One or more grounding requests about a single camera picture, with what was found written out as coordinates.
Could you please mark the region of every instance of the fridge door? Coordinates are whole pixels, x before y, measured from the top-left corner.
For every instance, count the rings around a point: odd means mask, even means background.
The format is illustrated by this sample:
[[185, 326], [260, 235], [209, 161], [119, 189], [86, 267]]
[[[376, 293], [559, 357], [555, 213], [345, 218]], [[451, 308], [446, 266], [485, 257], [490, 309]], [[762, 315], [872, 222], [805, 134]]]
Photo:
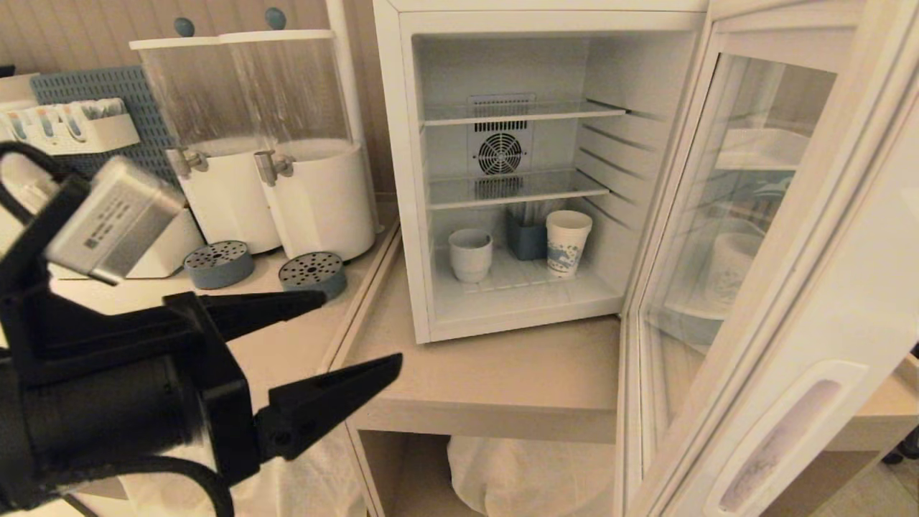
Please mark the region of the fridge door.
[[623, 313], [614, 515], [758, 514], [915, 342], [919, 181], [884, 160], [916, 10], [710, 3]]

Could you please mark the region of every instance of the blue knob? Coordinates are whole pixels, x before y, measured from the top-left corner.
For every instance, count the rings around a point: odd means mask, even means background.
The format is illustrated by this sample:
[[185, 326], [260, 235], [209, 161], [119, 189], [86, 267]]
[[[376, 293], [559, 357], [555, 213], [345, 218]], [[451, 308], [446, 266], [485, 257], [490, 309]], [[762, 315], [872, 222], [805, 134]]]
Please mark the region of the blue knob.
[[268, 22], [268, 26], [273, 30], [282, 30], [287, 26], [287, 17], [284, 15], [284, 11], [277, 7], [269, 7], [265, 11], [265, 21]]
[[191, 23], [188, 18], [176, 18], [176, 21], [173, 22], [173, 27], [176, 28], [178, 35], [183, 38], [191, 38], [195, 35], [195, 24]]

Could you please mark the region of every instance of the white mini fridge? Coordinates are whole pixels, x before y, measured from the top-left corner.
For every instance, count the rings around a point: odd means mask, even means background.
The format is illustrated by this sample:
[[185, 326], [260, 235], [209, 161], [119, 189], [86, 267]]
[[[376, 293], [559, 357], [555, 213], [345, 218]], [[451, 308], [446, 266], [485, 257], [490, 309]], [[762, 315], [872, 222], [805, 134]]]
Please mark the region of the white mini fridge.
[[[916, 342], [914, 0], [374, 6], [416, 340], [620, 314], [610, 515], [758, 514]], [[573, 278], [509, 250], [547, 201]]]

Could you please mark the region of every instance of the pegboard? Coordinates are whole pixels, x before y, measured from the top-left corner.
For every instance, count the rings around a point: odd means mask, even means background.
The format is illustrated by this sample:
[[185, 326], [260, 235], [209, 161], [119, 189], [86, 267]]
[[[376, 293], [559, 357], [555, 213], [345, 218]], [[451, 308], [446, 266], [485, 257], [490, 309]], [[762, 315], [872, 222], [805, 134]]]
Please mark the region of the pegboard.
[[178, 187], [178, 180], [163, 153], [174, 147], [163, 117], [156, 107], [146, 76], [140, 66], [98, 68], [59, 74], [36, 75], [32, 90], [41, 104], [59, 104], [75, 100], [118, 97], [124, 100], [137, 134], [138, 144], [94, 155], [55, 156], [65, 164], [89, 176], [96, 173], [113, 155], [124, 155], [138, 165]]

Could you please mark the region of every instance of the paneled wall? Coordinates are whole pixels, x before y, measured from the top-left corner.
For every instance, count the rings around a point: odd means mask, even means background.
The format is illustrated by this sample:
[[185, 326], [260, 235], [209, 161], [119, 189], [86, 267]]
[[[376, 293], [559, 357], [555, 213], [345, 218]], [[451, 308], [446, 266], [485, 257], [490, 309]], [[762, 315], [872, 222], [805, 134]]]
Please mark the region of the paneled wall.
[[[128, 41], [177, 37], [186, 17], [196, 36], [265, 30], [277, 7], [288, 29], [327, 29], [324, 0], [0, 0], [0, 64], [20, 73], [140, 64]], [[351, 49], [377, 191], [394, 192], [390, 138], [371, 0], [345, 0]]]

